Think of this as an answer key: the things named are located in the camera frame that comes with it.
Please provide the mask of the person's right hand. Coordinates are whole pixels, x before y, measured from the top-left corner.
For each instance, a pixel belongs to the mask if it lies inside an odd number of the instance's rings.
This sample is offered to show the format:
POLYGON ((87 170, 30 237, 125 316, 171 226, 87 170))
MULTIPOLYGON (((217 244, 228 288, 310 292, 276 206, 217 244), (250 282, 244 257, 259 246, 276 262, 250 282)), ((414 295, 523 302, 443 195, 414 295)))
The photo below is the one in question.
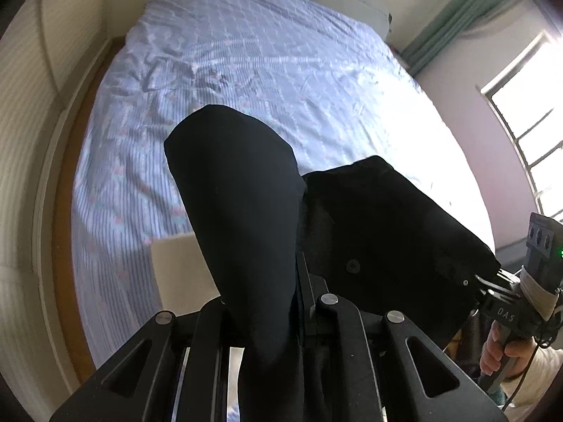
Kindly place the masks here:
POLYGON ((515 378, 521 375, 527 367, 536 347, 536 342, 533 338, 525 338, 514 340, 502 346, 500 339, 501 325, 493 321, 488 338, 482 348, 479 362, 480 371, 483 375, 492 375, 500 369, 502 358, 507 356, 514 358, 515 362, 512 368, 508 369, 506 378, 515 378))

